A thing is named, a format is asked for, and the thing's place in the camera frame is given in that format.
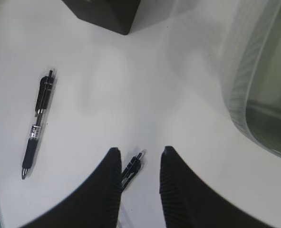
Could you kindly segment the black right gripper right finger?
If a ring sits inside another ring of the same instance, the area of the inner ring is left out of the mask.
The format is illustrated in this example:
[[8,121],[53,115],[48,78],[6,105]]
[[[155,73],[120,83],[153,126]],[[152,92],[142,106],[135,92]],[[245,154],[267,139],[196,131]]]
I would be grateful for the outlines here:
[[159,193],[168,228],[281,228],[281,160],[260,151],[196,165],[166,146]]

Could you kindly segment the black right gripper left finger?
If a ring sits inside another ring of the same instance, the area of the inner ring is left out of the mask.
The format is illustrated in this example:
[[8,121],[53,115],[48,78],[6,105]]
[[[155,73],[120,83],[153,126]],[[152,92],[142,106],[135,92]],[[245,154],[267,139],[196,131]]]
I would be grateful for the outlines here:
[[67,198],[26,228],[115,228],[121,201],[120,150],[110,148],[93,173]]

